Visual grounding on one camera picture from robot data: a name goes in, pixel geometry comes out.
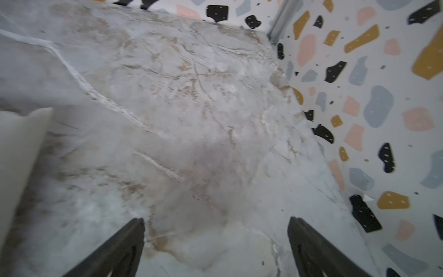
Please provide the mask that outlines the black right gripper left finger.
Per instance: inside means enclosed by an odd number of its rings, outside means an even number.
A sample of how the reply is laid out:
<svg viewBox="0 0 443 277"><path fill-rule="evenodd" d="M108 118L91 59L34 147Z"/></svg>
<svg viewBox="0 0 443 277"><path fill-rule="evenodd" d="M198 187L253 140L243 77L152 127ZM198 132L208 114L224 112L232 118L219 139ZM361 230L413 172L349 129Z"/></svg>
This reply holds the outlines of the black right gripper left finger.
<svg viewBox="0 0 443 277"><path fill-rule="evenodd" d="M144 219L134 218L65 277L134 277L144 248Z"/></svg>

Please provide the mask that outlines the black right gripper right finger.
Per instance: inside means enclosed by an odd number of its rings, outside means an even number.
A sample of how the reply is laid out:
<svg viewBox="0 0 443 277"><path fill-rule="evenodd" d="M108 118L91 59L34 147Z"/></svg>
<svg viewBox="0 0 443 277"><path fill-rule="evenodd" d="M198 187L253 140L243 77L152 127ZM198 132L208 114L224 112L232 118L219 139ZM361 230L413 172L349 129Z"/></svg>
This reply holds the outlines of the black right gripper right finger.
<svg viewBox="0 0 443 277"><path fill-rule="evenodd" d="M287 235L299 276L369 276L303 219L290 218Z"/></svg>

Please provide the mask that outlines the cream cloth bag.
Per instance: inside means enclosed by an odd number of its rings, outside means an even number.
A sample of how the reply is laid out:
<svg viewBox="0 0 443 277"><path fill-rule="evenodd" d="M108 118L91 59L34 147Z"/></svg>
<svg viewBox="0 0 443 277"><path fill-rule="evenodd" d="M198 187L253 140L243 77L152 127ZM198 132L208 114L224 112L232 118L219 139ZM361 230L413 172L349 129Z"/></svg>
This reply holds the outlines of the cream cloth bag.
<svg viewBox="0 0 443 277"><path fill-rule="evenodd" d="M27 116L1 111L1 246L6 241L52 116L51 107L34 110Z"/></svg>

